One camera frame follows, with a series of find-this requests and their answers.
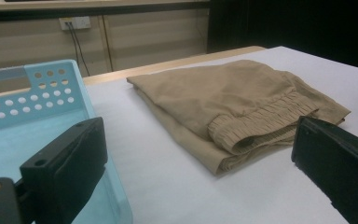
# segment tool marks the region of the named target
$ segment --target electrical outlet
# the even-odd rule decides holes
[[[69,30],[67,22],[71,22],[74,29],[91,28],[90,17],[65,17],[59,18],[59,21],[62,30]]]

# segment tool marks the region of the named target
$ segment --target white table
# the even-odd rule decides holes
[[[358,136],[358,68],[283,47],[222,57],[190,66],[250,59],[290,71],[351,110],[340,127]],[[291,147],[213,176],[173,142],[125,79],[87,89],[135,224],[347,223],[291,162]]]

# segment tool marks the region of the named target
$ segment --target fabric fold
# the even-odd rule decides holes
[[[300,116],[350,113],[299,77],[243,60],[128,77],[172,138],[213,174],[290,145]]]

